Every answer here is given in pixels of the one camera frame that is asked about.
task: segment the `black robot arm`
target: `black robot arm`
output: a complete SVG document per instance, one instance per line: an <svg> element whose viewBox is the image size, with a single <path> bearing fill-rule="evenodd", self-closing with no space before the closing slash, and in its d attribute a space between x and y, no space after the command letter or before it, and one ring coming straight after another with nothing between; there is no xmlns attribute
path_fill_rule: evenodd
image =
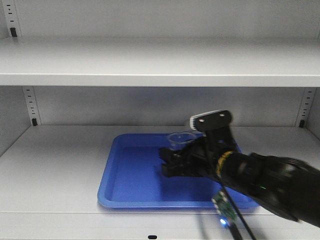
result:
<svg viewBox="0 0 320 240"><path fill-rule="evenodd" d="M293 158L239 153L231 120L221 110L191 117L191 127L205 136L182 150L161 148L162 173L222 180L280 217L320 227L320 171Z"/></svg>

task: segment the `blue tray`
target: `blue tray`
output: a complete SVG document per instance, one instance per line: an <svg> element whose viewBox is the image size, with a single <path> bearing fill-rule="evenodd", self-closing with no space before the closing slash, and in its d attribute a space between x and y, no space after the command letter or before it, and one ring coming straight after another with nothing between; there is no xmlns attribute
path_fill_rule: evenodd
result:
<svg viewBox="0 0 320 240"><path fill-rule="evenodd" d="M117 136L97 194L110 208L213 208L220 185L205 177L165 177L159 148L170 147L168 134L130 133ZM257 207L251 198L229 189L239 208Z"/></svg>

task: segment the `shelf board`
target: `shelf board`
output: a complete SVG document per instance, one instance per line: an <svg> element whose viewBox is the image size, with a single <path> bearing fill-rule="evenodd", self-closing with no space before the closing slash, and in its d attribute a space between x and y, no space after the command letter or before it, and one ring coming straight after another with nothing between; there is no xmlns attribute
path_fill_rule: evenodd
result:
<svg viewBox="0 0 320 240"><path fill-rule="evenodd" d="M183 130L182 126L31 126L0 157L0 239L145 239L148 235L201 239L203 231L209 239L225 239L229 233L214 221L217 216L211 209L121 210L97 203L116 136ZM305 128L233 127L232 131L245 154L294 157L320 168L320 141ZM282 219L262 207L243 213L259 238L314 239L320 233L317 227Z"/></svg>
<svg viewBox="0 0 320 240"><path fill-rule="evenodd" d="M21 37L0 48L0 85L320 87L317 40Z"/></svg>

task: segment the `led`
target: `led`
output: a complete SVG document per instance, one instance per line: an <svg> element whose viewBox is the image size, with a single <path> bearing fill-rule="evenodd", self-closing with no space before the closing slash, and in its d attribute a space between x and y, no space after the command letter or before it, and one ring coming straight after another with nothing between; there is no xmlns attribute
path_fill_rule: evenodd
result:
<svg viewBox="0 0 320 240"><path fill-rule="evenodd" d="M222 224L223 227L226 227L228 225L228 222L223 218L220 218L220 223Z"/></svg>

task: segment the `circuit board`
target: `circuit board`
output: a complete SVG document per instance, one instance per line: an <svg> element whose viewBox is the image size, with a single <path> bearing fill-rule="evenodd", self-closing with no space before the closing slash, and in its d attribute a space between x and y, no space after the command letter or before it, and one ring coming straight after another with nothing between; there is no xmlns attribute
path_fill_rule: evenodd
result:
<svg viewBox="0 0 320 240"><path fill-rule="evenodd" d="M226 219L236 220L237 215L222 189L211 200L219 215Z"/></svg>

